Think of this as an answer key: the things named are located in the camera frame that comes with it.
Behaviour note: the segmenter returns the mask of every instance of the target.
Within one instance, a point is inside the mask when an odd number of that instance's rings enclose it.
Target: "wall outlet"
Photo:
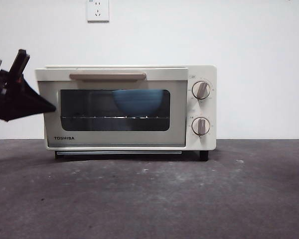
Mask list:
[[[110,0],[87,0],[88,22],[110,21]]]

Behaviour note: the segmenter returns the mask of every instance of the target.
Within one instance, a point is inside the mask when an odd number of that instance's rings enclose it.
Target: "knob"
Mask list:
[[[199,117],[194,119],[193,123],[191,124],[191,128],[193,129],[195,134],[201,136],[209,132],[210,124],[207,119]]]
[[[209,96],[210,87],[207,82],[199,81],[193,85],[193,88],[191,89],[191,91],[192,91],[193,95],[195,96],[195,98],[197,98],[199,100],[203,100]]]

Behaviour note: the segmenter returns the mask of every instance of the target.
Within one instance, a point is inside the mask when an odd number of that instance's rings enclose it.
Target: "black object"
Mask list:
[[[25,50],[19,50],[10,71],[0,70],[0,120],[9,121],[56,110],[25,81],[23,71],[29,58]]]
[[[200,161],[208,161],[208,152],[209,151],[200,151],[199,152],[199,158],[200,158]]]

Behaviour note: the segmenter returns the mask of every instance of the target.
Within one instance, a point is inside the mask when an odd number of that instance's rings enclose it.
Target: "oven window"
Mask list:
[[[61,123],[66,131],[166,131],[167,90],[61,90]]]

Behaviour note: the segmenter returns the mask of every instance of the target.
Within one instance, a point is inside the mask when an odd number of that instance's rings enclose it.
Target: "bowl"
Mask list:
[[[118,109],[129,117],[146,117],[157,111],[163,99],[163,90],[113,91]]]

